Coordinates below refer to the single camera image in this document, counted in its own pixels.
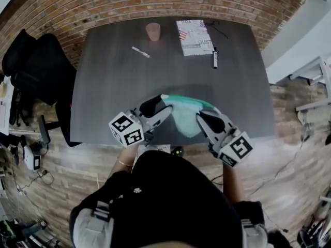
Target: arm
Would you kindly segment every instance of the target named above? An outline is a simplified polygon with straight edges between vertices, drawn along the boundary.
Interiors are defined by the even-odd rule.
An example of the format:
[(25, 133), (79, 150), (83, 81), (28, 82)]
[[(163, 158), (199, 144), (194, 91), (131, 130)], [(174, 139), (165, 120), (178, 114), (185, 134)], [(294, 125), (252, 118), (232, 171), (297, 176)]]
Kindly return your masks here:
[(238, 171), (223, 163), (223, 188), (224, 195), (231, 203), (245, 201), (245, 193), (242, 180)]
[(114, 173), (120, 171), (126, 171), (131, 173), (134, 159), (137, 155), (139, 144), (134, 144), (130, 147), (123, 148), (117, 158), (116, 163), (111, 170), (109, 177), (111, 177)]

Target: light blue cloth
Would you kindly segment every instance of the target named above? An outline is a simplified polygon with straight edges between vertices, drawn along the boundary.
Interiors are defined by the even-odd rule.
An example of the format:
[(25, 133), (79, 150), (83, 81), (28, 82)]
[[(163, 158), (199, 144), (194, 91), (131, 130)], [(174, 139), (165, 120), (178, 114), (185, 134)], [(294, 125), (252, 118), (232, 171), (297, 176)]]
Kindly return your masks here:
[(201, 132), (197, 122), (197, 113), (202, 108), (213, 108), (207, 102), (175, 95), (162, 95), (162, 100), (166, 105), (173, 106), (172, 116), (175, 120), (177, 130), (185, 137), (192, 138)]

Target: white marker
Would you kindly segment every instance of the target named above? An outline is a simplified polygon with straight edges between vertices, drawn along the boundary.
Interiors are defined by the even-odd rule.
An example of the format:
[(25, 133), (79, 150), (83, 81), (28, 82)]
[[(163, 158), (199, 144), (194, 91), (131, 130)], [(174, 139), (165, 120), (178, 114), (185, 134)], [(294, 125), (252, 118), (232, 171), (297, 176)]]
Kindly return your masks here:
[(150, 58), (150, 57), (151, 57), (151, 56), (148, 55), (147, 53), (142, 52), (141, 50), (137, 49), (137, 48), (134, 47), (134, 46), (132, 46), (131, 48), (132, 48), (133, 50), (137, 51), (137, 52), (140, 52), (142, 55), (144, 55), (144, 56), (147, 57), (147, 58)]
[(214, 69), (217, 69), (217, 50), (216, 50), (216, 47), (214, 47), (213, 56), (214, 56)]

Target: dark gray table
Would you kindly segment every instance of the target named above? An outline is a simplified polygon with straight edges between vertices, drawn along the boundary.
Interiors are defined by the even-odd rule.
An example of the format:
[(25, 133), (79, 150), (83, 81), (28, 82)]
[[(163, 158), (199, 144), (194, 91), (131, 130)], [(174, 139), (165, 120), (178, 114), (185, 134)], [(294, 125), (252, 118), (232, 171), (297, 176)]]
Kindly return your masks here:
[[(176, 20), (162, 17), (122, 21), (89, 30), (74, 85), (71, 141), (118, 144), (108, 123), (119, 112), (158, 94), (176, 94), (205, 100), (245, 130), (250, 137), (274, 135), (270, 88), (254, 35), (248, 25), (219, 21), (208, 26), (218, 51), (218, 69), (212, 55), (184, 56)], [(161, 25), (161, 38), (152, 42), (145, 27)], [(132, 46), (150, 54), (146, 58)], [(198, 135), (178, 133), (169, 117), (155, 132), (154, 144), (206, 142)]]

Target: marker pen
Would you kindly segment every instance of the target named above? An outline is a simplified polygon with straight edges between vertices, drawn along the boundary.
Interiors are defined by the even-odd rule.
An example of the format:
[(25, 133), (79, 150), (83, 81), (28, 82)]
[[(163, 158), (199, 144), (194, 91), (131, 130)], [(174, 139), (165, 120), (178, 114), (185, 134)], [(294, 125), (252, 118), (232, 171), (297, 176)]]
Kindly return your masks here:
[(214, 47), (213, 57), (214, 57), (214, 69), (217, 69), (217, 50), (216, 50), (216, 47)]

